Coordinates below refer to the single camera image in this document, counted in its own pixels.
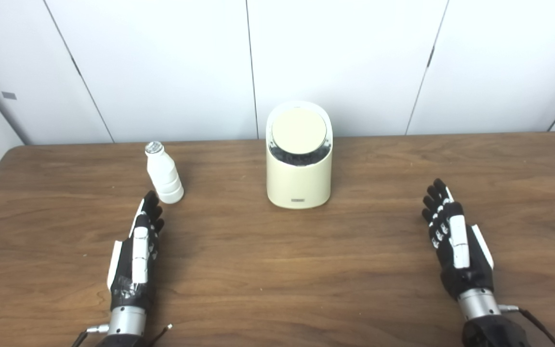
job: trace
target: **round lid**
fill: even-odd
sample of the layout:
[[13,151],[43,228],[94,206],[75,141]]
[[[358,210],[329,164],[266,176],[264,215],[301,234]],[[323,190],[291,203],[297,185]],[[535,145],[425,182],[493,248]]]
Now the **round lid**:
[[319,114],[297,107],[276,117],[271,134],[276,145],[284,151],[305,154],[322,145],[327,127]]

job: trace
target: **panel seam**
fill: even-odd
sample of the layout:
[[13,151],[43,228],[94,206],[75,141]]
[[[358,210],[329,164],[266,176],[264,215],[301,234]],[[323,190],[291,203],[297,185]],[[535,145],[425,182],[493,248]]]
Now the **panel seam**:
[[430,51],[430,56],[427,59],[427,66],[425,67],[425,71],[423,72],[423,76],[421,77],[421,84],[419,85],[419,90],[417,91],[417,96],[414,98],[414,104],[412,105],[412,110],[410,111],[410,118],[408,119],[408,125],[406,125],[406,131],[404,135],[408,135],[408,130],[410,129],[410,123],[412,122],[412,116],[414,116],[414,110],[417,107],[417,102],[419,101],[419,95],[421,94],[421,89],[423,88],[423,82],[425,82],[425,76],[427,75],[427,71],[430,68],[430,64],[432,63],[432,57],[434,55],[434,51],[436,50],[436,41],[438,41],[438,36],[440,36],[440,30],[442,29],[442,23],[445,20],[445,15],[447,14],[447,8],[449,8],[450,0],[447,0],[447,4],[445,5],[445,10],[442,13],[442,17],[440,18],[440,24],[438,24],[438,31],[436,32],[436,37],[434,38],[434,44],[432,44],[432,50]]
[[95,103],[95,99],[93,98],[93,95],[91,94],[91,90],[87,86],[87,82],[84,80],[83,74],[81,73],[81,70],[79,69],[79,66],[77,65],[77,62],[74,59],[74,56],[72,55],[72,52],[70,51],[70,48],[68,47],[68,43],[66,42],[66,39],[64,38],[64,35],[62,35],[61,30],[59,29],[59,26],[57,25],[57,22],[55,21],[55,17],[53,17],[53,13],[51,12],[50,7],[48,7],[48,4],[46,3],[46,0],[42,0],[42,2],[44,3],[44,6],[46,6],[46,10],[48,11],[48,14],[51,16],[51,20],[53,21],[53,24],[55,24],[55,28],[57,29],[57,33],[59,33],[59,37],[61,37],[61,41],[64,42],[64,46],[66,47],[66,50],[68,51],[68,55],[70,55],[70,59],[72,60],[72,63],[74,64],[74,68],[77,69],[77,72],[79,73],[81,81],[83,81],[83,85],[84,85],[85,89],[87,90],[87,93],[89,94],[89,97],[91,98],[91,102],[93,103],[93,106],[95,107],[95,110],[97,110],[97,114],[100,116],[100,119],[102,120],[102,124],[104,125],[104,128],[106,129],[106,132],[108,133],[108,137],[110,137],[110,140],[114,143],[115,139],[113,138],[113,135],[110,133],[110,129],[108,129],[108,125],[106,125],[106,121],[104,120],[104,117],[102,117],[102,112],[100,112],[100,108],[97,107],[97,103]]

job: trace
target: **white finger segment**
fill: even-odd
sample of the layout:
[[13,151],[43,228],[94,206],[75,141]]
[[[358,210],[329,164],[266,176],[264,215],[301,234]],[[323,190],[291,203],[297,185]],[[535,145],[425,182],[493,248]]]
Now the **white finger segment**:
[[449,218],[451,230],[451,246],[453,247],[453,266],[455,268],[470,267],[470,251],[468,249],[468,236],[463,215],[454,215]]
[[132,282],[147,283],[147,260],[149,258],[149,232],[146,227],[134,228],[132,244]]

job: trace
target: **small sticker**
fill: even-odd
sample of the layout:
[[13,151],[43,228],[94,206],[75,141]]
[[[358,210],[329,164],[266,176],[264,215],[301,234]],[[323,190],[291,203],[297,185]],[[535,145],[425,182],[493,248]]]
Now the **small sticker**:
[[5,99],[16,100],[16,94],[10,92],[1,92]]

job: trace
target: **wooden table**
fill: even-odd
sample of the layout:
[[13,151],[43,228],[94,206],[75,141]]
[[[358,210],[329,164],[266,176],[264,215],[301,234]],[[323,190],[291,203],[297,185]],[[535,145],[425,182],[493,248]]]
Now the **wooden table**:
[[[174,329],[158,346],[460,346],[420,215],[437,177],[484,233],[498,301],[555,334],[555,133],[338,138],[331,199],[305,211],[267,199],[264,140],[166,147],[185,197],[163,215],[147,334]],[[108,322],[112,245],[150,188],[139,143],[6,154],[0,347],[69,346]]]

